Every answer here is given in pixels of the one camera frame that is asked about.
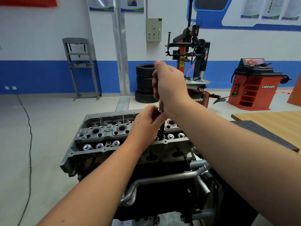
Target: engine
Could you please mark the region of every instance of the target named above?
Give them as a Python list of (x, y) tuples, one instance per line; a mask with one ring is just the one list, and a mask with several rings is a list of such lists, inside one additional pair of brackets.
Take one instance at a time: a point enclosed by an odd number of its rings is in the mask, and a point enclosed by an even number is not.
[[(62, 160), (62, 170), (81, 181), (125, 141), (141, 111), (86, 115)], [(156, 139), (138, 160), (114, 218), (139, 221), (177, 211), (190, 223), (204, 216), (213, 181), (210, 166), (173, 120), (165, 121), (164, 133), (166, 138)], [(214, 217), (213, 209), (206, 212)]]

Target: electrical box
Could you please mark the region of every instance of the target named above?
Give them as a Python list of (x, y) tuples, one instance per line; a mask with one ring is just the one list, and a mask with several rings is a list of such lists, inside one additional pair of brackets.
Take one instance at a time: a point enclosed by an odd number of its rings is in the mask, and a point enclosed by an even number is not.
[(162, 40), (162, 18), (146, 18), (146, 41)]

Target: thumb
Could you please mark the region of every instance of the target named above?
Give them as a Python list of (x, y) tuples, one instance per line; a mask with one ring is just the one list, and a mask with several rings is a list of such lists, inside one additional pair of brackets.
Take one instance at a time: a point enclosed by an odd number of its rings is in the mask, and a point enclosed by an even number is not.
[(153, 126), (156, 128), (160, 128), (160, 126), (166, 121), (167, 116), (166, 113), (161, 113), (154, 121), (153, 121)]
[(167, 64), (165, 62), (159, 61), (159, 60), (155, 60), (153, 62), (153, 66), (155, 67), (155, 69), (157, 70), (158, 73), (158, 79), (160, 80), (160, 76), (163, 73), (167, 73), (167, 72), (171, 72), (169, 67), (167, 66)]

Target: wooden tabletop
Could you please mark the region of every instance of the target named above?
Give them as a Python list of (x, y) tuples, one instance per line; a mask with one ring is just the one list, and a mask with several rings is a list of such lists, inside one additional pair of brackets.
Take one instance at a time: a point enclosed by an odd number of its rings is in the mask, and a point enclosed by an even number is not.
[(232, 114), (236, 121), (253, 121), (301, 149), (301, 110)]

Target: tire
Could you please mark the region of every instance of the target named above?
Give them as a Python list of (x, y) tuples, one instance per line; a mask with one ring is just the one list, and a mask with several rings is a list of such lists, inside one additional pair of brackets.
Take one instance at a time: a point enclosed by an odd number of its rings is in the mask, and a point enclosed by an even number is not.
[(159, 101), (153, 97), (153, 94), (143, 94), (138, 91), (135, 92), (135, 99), (141, 103), (155, 103)]
[(152, 78), (154, 70), (153, 64), (141, 64), (136, 66), (136, 74), (142, 78)]
[(144, 94), (153, 94), (153, 88), (137, 86), (137, 91)]
[(152, 88), (152, 81), (153, 78), (141, 78), (137, 76), (137, 86), (139, 87)]

